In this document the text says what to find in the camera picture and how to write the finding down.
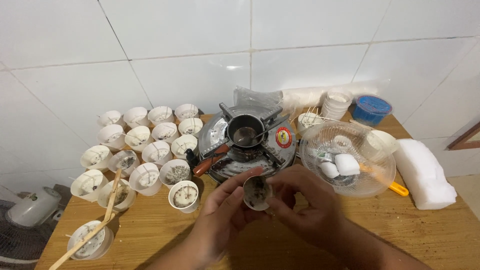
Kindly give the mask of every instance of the white wax block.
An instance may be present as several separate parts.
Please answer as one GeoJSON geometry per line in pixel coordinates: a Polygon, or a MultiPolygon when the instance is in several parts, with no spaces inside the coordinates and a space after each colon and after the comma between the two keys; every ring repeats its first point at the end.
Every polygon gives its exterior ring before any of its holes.
{"type": "Polygon", "coordinates": [[[328,178],[335,178],[340,175],[336,165],[331,162],[324,162],[320,164],[320,169],[322,169],[328,178]]]}
{"type": "Polygon", "coordinates": [[[394,153],[395,162],[415,206],[420,210],[434,210],[455,203],[456,191],[447,182],[435,156],[421,142],[398,140],[400,148],[394,153]]]}
{"type": "Polygon", "coordinates": [[[342,176],[360,174],[358,161],[350,154],[338,154],[335,156],[335,164],[342,176]]]}

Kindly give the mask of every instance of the hand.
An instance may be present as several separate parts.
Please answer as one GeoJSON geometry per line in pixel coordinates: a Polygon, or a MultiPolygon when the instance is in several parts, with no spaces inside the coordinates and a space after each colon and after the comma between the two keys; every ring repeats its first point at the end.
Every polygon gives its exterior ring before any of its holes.
{"type": "Polygon", "coordinates": [[[325,247],[334,241],[346,224],[340,202],[331,185],[305,167],[294,165],[266,181],[277,191],[280,190],[275,198],[267,199],[270,209],[280,222],[306,242],[325,247]],[[297,192],[305,196],[309,206],[295,213],[292,210],[295,204],[293,195],[297,192]]]}
{"type": "Polygon", "coordinates": [[[185,242],[196,247],[195,253],[203,266],[219,261],[225,248],[245,226],[258,219],[270,220],[263,211],[255,211],[243,203],[243,183],[260,175],[262,167],[236,175],[221,184],[206,199],[200,215],[185,242]]]}

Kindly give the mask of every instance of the sticker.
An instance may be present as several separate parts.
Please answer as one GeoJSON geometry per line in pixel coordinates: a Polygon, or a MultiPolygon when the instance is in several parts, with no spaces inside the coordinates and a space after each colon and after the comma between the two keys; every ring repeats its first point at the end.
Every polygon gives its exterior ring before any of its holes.
{"type": "Polygon", "coordinates": [[[292,133],[282,126],[276,131],[275,141],[281,148],[288,148],[292,144],[292,133]]]}

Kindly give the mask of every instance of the wooden tabletop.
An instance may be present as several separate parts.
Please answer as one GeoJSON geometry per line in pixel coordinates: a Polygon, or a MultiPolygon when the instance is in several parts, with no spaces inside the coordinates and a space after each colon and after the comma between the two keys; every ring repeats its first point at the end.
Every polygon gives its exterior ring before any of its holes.
{"type": "MultiPolygon", "coordinates": [[[[202,115],[206,122],[211,115],[202,115]]],[[[351,119],[349,112],[342,121],[351,119]]],[[[393,115],[377,127],[397,139],[411,138],[393,115]]],[[[106,172],[113,180],[114,173],[106,172]]],[[[202,193],[200,207],[217,184],[207,175],[194,181],[202,193]]],[[[397,172],[395,181],[404,185],[397,172]]],[[[297,195],[296,209],[307,205],[297,195]]],[[[480,222],[464,200],[441,210],[418,210],[410,196],[391,190],[370,198],[341,197],[343,212],[352,221],[410,253],[436,270],[480,269],[480,222]]],[[[186,237],[199,209],[184,214],[168,203],[168,188],[154,196],[141,194],[132,207],[108,224],[115,240],[97,260],[66,261],[60,269],[141,270],[186,237]]],[[[105,209],[96,202],[72,196],[36,270],[48,269],[67,251],[68,235],[92,220],[103,220],[105,209]]],[[[212,270],[343,270],[327,252],[306,244],[278,221],[256,221],[240,233],[227,255],[212,270]]]]}

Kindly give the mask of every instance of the yellow handle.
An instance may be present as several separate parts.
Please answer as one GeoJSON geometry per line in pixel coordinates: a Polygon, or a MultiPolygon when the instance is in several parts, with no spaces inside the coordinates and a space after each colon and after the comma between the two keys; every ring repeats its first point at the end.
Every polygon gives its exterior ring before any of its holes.
{"type": "Polygon", "coordinates": [[[400,185],[399,183],[397,182],[393,182],[389,188],[395,192],[397,192],[398,194],[402,195],[402,196],[408,196],[408,189],[406,189],[405,187],[403,187],[402,185],[400,185]]]}

